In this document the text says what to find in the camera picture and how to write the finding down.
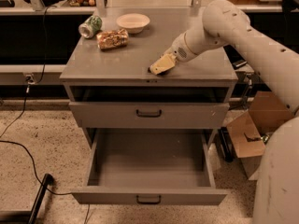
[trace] cabinet top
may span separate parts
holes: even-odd
[[[201,22],[201,8],[106,8],[99,13],[102,31],[119,29],[116,19],[141,13],[150,23],[136,35],[129,35],[126,47],[100,50],[96,37],[81,38],[62,72],[61,81],[103,80],[237,80],[223,49],[207,51],[188,63],[179,63],[167,75],[155,76],[148,68],[171,46],[173,40]]]

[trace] brown can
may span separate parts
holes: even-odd
[[[112,30],[96,35],[99,49],[114,49],[128,45],[129,35],[127,30]]]

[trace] concrete floor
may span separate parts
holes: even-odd
[[[20,113],[21,105],[0,106],[0,133]],[[230,111],[225,122],[238,115],[240,111]],[[90,148],[67,105],[28,105],[1,140],[25,145],[39,178],[45,173],[54,177],[52,190],[62,193],[82,186]],[[91,205],[88,223],[251,223],[256,182],[247,180],[240,160],[225,162],[215,145],[209,156],[217,188],[228,191],[219,206]],[[0,143],[0,211],[30,209],[38,189],[24,149]],[[84,223],[87,208],[72,195],[47,193],[36,223]]]

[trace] green can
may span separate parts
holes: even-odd
[[[91,16],[78,27],[78,31],[84,38],[93,38],[101,30],[101,27],[101,18]]]

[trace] silver can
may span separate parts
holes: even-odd
[[[78,31],[84,38],[93,38],[101,30],[101,27],[101,18],[91,16],[78,27]]]
[[[127,30],[112,30],[96,35],[99,49],[114,49],[128,45],[129,35]]]

